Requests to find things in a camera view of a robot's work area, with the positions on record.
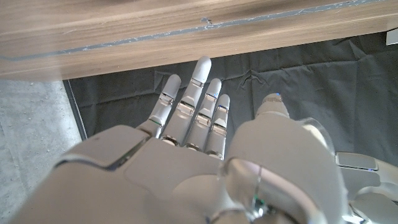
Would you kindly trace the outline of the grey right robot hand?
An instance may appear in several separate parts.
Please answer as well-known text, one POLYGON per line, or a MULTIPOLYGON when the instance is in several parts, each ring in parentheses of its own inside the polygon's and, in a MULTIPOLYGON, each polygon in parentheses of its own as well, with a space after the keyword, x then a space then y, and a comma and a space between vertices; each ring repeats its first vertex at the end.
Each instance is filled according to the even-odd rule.
POLYGON ((198 60, 180 101, 172 75, 148 119, 63 154, 13 223, 344 223, 348 191, 327 132, 278 93, 226 145, 229 97, 198 60))

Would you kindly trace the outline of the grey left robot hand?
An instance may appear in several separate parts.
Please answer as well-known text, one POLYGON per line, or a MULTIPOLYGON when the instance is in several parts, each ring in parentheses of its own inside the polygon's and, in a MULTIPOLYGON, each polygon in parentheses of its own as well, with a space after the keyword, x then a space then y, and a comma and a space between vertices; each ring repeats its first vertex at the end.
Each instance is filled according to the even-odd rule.
POLYGON ((337 152, 348 191, 347 223, 397 223, 397 167, 371 156, 337 152))

